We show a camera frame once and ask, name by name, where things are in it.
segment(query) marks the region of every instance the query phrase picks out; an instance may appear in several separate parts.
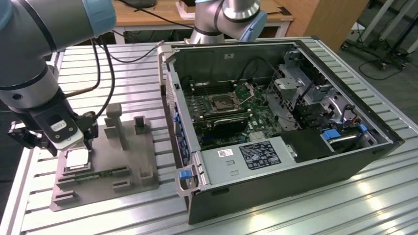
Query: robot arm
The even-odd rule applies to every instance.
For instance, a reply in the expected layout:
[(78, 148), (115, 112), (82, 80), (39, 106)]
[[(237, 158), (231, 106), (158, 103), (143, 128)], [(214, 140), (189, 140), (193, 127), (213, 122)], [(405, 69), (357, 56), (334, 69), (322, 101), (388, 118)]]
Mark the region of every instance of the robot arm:
[[(266, 21), (261, 0), (197, 0), (191, 43), (222, 43), (222, 33), (254, 41)], [(43, 57), (115, 23), (113, 0), (0, 0), (0, 99), (24, 124), (8, 133), (24, 147), (57, 155), (97, 137), (97, 115), (73, 111)]]
[(261, 0), (197, 0), (191, 44), (223, 43), (223, 33), (242, 42), (254, 41), (268, 22)]
[(26, 147), (47, 142), (43, 147), (57, 153), (86, 139), (90, 127), (81, 127), (83, 117), (43, 57), (98, 37), (115, 22), (111, 0), (0, 0), (0, 99), (26, 125), (10, 133)]

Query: circuit board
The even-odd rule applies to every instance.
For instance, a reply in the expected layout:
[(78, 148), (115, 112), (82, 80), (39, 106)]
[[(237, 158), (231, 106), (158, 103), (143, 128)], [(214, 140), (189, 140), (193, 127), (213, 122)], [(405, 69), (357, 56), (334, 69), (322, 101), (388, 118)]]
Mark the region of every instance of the circuit board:
[(254, 136), (272, 138), (282, 133), (264, 94), (261, 87), (242, 83), (230, 93), (186, 97), (203, 150), (250, 142)]

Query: slotted table surface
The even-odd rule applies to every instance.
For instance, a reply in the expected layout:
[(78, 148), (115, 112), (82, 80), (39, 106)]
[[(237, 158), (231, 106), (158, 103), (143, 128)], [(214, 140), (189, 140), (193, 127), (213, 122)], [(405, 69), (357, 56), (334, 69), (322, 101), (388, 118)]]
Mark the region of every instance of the slotted table surface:
[[(169, 139), (153, 52), (139, 62), (114, 61), (113, 98), (123, 107), (122, 120), (151, 119), (161, 187), (157, 190), (53, 212), (50, 203), (58, 159), (39, 149), (24, 150), (7, 204), (0, 234), (412, 234), (418, 230), (418, 127), (392, 105), (321, 41), (298, 38), (365, 100), (406, 143), (373, 162), (350, 180), (274, 201), (207, 222), (189, 225), (183, 198), (174, 182), (175, 160)], [(110, 46), (123, 59), (142, 56), (154, 44)], [(78, 113), (101, 109), (110, 91), (106, 54), (99, 50), (102, 84), (73, 97)], [(93, 48), (70, 47), (57, 57), (65, 92), (95, 84)]]

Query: wooden desk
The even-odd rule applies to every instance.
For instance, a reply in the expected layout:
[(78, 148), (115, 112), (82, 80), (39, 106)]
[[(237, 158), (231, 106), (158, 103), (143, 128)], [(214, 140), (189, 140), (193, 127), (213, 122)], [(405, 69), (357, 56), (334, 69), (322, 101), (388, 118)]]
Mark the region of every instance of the wooden desk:
[(369, 0), (276, 0), (293, 13), (296, 21), (286, 36), (318, 36), (334, 50), (346, 40)]
[[(149, 9), (153, 10), (153, 13), (177, 23), (186, 24), (191, 27), (194, 26), (194, 20), (182, 19), (175, 0), (157, 0), (157, 2), (157, 6)], [(135, 12), (135, 9), (121, 1), (114, 1), (114, 7), (117, 10), (115, 31), (121, 34), (126, 31), (187, 29), (181, 25), (166, 22), (146, 12)], [(282, 13), (269, 14), (266, 27), (278, 27), (276, 37), (285, 37), (293, 20), (294, 17), (292, 15), (286, 16)], [(115, 34), (115, 39), (118, 44), (125, 44), (125, 38), (121, 35)]]

